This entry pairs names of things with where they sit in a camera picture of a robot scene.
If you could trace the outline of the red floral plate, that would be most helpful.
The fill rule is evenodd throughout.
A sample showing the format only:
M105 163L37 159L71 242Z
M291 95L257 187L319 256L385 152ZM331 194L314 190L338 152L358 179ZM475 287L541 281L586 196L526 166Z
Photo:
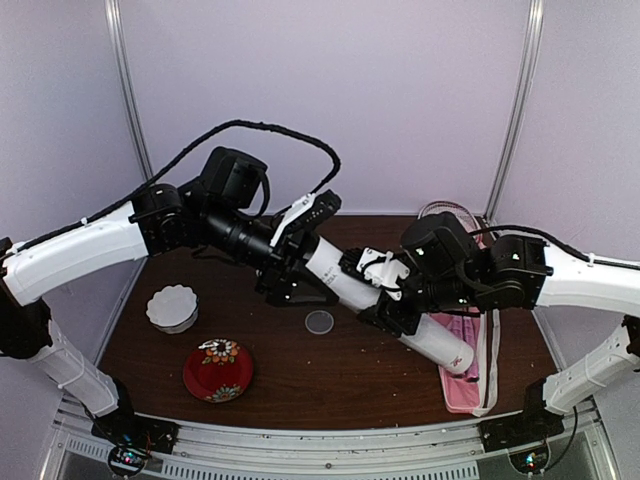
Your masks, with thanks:
M183 365L182 378L195 398L220 404L237 399L250 386L254 362L238 342L215 338L194 349Z

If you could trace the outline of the aluminium frame post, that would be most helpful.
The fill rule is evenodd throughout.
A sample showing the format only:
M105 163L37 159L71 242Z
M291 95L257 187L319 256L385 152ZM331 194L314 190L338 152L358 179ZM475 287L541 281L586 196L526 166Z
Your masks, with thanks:
M529 2L521 61L511 113L509 115L498 167L484 212L484 218L490 224L496 221L500 201L506 188L509 171L515 158L517 143L524 124L526 107L539 59L544 28L544 12L545 2L543 0L531 0Z
M107 28L115 57L116 71L124 102L126 124L131 136L134 155L144 180L153 176L153 168L144 138L142 122L135 97L134 85L129 65L121 5L118 0L104 1Z

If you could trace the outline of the white shuttlecock tube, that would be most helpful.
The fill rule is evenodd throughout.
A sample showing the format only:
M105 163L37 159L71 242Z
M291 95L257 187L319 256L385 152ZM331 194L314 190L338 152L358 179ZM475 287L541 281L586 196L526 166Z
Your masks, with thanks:
M452 374L471 366L472 347L399 291L399 282L409 277L410 269L391 251L370 247L342 251L321 238L304 267L362 322L393 335Z

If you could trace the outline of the left aluminium frame post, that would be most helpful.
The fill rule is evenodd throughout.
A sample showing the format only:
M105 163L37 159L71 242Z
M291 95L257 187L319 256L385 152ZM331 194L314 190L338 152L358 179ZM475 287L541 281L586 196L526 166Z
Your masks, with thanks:
M107 28L115 57L116 71L124 102L126 124L131 136L134 155L144 180L153 176L153 168L144 138L142 122L135 97L134 85L129 65L121 5L118 0L104 1Z

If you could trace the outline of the clear plastic tube lid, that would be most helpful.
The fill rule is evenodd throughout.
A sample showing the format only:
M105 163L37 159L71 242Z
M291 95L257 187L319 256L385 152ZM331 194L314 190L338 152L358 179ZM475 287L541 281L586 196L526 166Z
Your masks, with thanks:
M305 328L314 335L325 335L331 332L335 325L333 315L325 310L310 312L305 318Z

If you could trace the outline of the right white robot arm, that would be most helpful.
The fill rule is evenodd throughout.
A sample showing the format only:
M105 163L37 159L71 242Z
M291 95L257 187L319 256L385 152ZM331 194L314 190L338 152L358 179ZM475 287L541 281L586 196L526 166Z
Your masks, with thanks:
M404 340L425 337L426 353L454 375L470 370L471 347L450 331L441 340L419 323L429 313L465 315L492 310L577 306L622 314L599 347L544 379L532 404L513 419L519 440L535 440L584 398L639 364L639 266L587 255L532 228L506 226L489 246L483 230L469 232L450 212L415 220L401 252L365 248L341 268L381 291L363 321Z

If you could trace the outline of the right aluminium frame post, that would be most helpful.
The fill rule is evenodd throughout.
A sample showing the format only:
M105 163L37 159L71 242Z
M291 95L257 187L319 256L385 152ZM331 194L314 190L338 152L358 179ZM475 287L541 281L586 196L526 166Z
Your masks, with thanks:
M531 0L529 2L521 61L511 113L509 115L498 167L484 212L484 218L490 224L496 221L500 201L506 188L509 171L515 158L517 143L524 124L526 107L539 59L544 28L544 12L545 2L543 0Z

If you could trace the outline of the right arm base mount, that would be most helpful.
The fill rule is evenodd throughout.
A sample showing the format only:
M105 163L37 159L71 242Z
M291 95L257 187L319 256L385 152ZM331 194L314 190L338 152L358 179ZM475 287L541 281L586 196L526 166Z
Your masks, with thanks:
M564 417L548 411L545 379L525 390L520 413L481 421L479 434L486 453L507 449L511 465L522 474L541 475L552 465L550 437L564 432Z

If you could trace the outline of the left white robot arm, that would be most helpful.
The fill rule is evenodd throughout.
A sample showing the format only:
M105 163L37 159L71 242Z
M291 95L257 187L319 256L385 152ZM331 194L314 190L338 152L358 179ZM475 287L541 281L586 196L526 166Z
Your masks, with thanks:
M121 443L137 442L144 424L133 414L126 388L68 341L44 297L114 265L208 246L257 269L260 286L276 288L303 258L288 247L311 238L341 200L330 190L312 191L270 228L245 212L257 190L269 189L266 169L249 154L217 147L203 171L180 187L144 186L112 211L45 240L14 244L2 239L2 354L37 365L94 418L104 418Z

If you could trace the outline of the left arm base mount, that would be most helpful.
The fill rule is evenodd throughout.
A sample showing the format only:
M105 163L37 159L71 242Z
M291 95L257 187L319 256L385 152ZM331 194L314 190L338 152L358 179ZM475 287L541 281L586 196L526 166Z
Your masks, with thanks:
M106 460L110 471L121 479L130 479L142 472L153 453L173 452L179 426L137 414L125 385L118 379L114 383L118 394L114 411L97 416L85 405L83 409L92 422L91 433L112 444Z

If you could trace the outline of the front aluminium rail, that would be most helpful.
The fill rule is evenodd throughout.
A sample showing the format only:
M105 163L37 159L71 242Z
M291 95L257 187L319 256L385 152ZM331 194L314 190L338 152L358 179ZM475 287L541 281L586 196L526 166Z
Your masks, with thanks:
M482 419L381 428L278 429L189 421L177 415L169 453L152 453L141 479L527 479L527 457L546 452L539 479L625 479L628 473L593 400L563 433L490 451Z

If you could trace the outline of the pink badminton racket left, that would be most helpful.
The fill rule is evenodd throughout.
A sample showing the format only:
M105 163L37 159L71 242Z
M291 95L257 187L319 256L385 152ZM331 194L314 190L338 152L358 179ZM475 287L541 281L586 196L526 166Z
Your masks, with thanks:
M452 201L433 201L419 211L416 231L420 239L412 241L418 251L441 244L451 250L453 246L467 252L482 249L482 235L473 234L480 224L464 206Z

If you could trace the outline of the white scalloped bowl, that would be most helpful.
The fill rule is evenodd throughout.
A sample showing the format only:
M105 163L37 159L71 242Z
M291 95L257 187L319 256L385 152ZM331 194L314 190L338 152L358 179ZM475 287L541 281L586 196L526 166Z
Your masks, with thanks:
M180 334L194 325L199 298L191 287L166 286L147 302L146 316L152 326L166 334Z

